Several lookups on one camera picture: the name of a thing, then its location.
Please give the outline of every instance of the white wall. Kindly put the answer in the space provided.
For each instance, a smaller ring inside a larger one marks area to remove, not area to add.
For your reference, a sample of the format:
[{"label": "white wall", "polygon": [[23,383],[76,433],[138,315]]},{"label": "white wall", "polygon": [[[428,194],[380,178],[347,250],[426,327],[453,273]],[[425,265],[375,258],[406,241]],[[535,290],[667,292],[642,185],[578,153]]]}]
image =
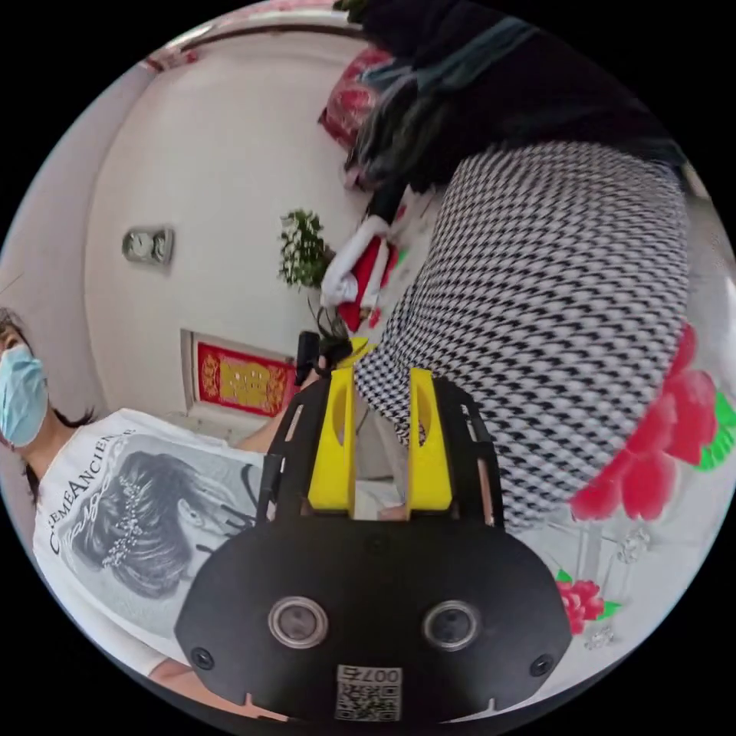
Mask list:
[{"label": "white wall", "polygon": [[[87,233],[92,349],[110,409],[186,410],[180,330],[293,354],[314,327],[277,280],[279,221],[318,212],[341,245],[367,196],[339,178],[345,153],[317,125],[363,43],[323,34],[234,38],[146,89],[97,182]],[[137,225],[171,225],[169,273],[120,253]]]},{"label": "white wall", "polygon": [[[46,366],[52,402],[75,419],[87,408],[106,411],[83,298],[90,197],[111,140],[150,79],[144,69],[131,69],[66,132],[31,184],[0,256],[0,304],[21,316]],[[11,517],[27,541],[28,486],[4,448],[0,473]]]}]

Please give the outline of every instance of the camera lens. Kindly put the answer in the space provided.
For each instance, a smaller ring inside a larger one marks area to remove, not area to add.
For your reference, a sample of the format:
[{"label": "camera lens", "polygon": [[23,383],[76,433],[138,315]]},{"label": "camera lens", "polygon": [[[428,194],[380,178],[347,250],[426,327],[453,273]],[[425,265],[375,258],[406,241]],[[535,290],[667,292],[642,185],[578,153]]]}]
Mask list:
[{"label": "camera lens", "polygon": [[433,646],[446,652],[457,652],[475,638],[478,623],[478,614],[472,606],[459,600],[448,600],[427,613],[422,632]]},{"label": "camera lens", "polygon": [[327,636],[327,614],[308,598],[283,598],[268,616],[271,634],[291,649],[309,649]]}]

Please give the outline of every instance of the red banner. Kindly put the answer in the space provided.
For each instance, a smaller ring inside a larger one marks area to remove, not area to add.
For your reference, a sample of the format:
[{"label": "red banner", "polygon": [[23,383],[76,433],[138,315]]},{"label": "red banner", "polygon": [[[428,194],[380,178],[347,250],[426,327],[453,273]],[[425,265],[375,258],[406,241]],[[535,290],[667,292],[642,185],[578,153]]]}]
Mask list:
[{"label": "red banner", "polygon": [[276,416],[295,394],[289,363],[207,343],[197,344],[199,400],[259,416]]}]

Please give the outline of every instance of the red pillow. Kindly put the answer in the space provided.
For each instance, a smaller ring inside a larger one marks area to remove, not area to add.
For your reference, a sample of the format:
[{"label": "red pillow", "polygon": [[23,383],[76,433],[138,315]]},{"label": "red pillow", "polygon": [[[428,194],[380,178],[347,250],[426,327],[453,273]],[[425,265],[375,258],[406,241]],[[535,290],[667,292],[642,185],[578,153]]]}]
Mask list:
[{"label": "red pillow", "polygon": [[387,51],[369,46],[353,59],[330,92],[319,123],[345,150],[355,145],[360,126],[380,96],[377,90],[357,81],[358,75],[392,58]]}]

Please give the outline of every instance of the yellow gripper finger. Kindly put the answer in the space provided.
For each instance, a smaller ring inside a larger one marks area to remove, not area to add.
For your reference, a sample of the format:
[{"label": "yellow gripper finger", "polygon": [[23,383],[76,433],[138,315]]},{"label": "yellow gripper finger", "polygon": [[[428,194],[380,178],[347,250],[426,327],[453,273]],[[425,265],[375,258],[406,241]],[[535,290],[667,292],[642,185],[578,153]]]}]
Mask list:
[{"label": "yellow gripper finger", "polygon": [[337,368],[330,378],[320,444],[308,500],[315,511],[355,509],[355,402],[353,367]]},{"label": "yellow gripper finger", "polygon": [[[412,368],[407,511],[447,511],[452,487],[432,374]],[[419,429],[425,439],[420,444]]]}]

